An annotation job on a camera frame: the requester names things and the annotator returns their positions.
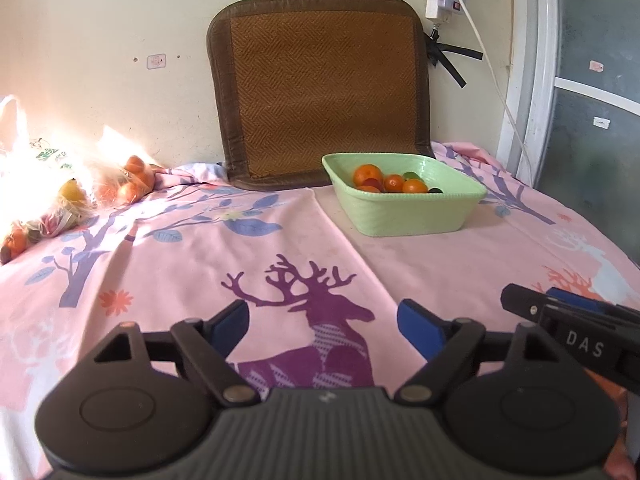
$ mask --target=bed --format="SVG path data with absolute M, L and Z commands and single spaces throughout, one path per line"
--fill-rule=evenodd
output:
M 33 431 L 40 401 L 123 320 L 167 330 L 240 298 L 251 323 L 229 361 L 261 394 L 393 393 L 424 363 L 396 327 L 402 298 L 505 331 L 518 322 L 498 301 L 508 283 L 640 307 L 640 270 L 584 218 L 470 144 L 433 149 L 488 188 L 458 232 L 367 238 L 331 187 L 245 191 L 221 166 L 190 164 L 158 173 L 142 202 L 0 267 L 0 479 L 46 473 Z

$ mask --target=plastic bag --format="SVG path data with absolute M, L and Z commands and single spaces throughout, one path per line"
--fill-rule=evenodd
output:
M 152 191 L 154 169 L 138 156 L 119 166 L 93 151 L 72 153 L 43 139 L 30 142 L 26 115 L 14 96 L 0 100 L 0 118 L 9 102 L 15 102 L 15 141 L 9 152 L 0 144 L 0 264 L 103 209 L 134 203 Z
M 124 168 L 106 162 L 69 165 L 78 178 L 67 180 L 38 218 L 12 221 L 0 246 L 0 264 L 15 259 L 43 238 L 53 238 L 91 218 L 100 210 L 137 202 L 153 190 L 156 176 L 139 157 Z

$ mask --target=tangerine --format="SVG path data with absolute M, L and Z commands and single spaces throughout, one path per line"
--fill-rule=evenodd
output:
M 403 193 L 428 193 L 427 185 L 417 178 L 410 178 L 402 185 Z
M 402 193 L 404 178 L 398 174 L 387 175 L 385 178 L 385 189 L 389 193 Z
M 380 168 L 373 164 L 363 164 L 353 172 L 353 183 L 356 187 L 363 186 L 364 181 L 370 178 L 377 180 L 380 184 L 385 179 Z

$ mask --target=white cable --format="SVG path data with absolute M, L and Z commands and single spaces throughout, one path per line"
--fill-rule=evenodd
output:
M 478 43 L 480 43 L 480 48 L 484 53 L 484 59 L 486 60 L 487 65 L 489 66 L 489 72 L 491 72 L 491 78 L 494 80 L 495 91 L 498 93 L 498 97 L 500 98 L 500 101 L 502 101 L 502 105 L 504 106 L 504 111 L 507 113 L 507 117 L 509 118 L 509 122 L 511 123 L 511 127 L 513 128 L 513 134 L 516 136 L 516 138 L 518 139 L 518 142 L 520 143 L 520 146 L 522 147 L 522 154 L 524 155 L 524 159 L 527 161 L 527 169 L 529 170 L 529 182 L 530 182 L 530 185 L 533 186 L 533 165 L 531 163 L 531 159 L 529 158 L 529 153 L 527 153 L 527 149 L 524 145 L 524 138 L 520 135 L 520 131 L 518 130 L 516 121 L 513 119 L 511 110 L 509 110 L 507 101 L 502 95 L 502 92 L 500 91 L 500 86 L 498 85 L 498 79 L 495 76 L 494 66 L 491 64 L 491 59 L 489 59 L 489 54 L 486 50 L 486 47 L 484 46 L 484 41 L 482 41 L 480 32 L 478 31 L 478 28 L 476 27 L 476 23 L 471 17 L 469 10 L 466 8 L 466 4 L 464 0 L 460 0 L 460 6 L 462 6 L 462 10 L 464 11 L 466 18 L 469 20 L 469 23 L 471 24 L 471 28 L 474 30 L 474 34 L 478 39 Z

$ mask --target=green basket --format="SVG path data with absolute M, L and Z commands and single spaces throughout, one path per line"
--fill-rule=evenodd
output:
M 375 164 L 385 175 L 417 173 L 442 194 L 368 193 L 352 187 L 353 172 Z M 486 196 L 486 187 L 428 156 L 404 153 L 332 153 L 322 158 L 340 205 L 367 236 L 409 236 L 457 231 Z

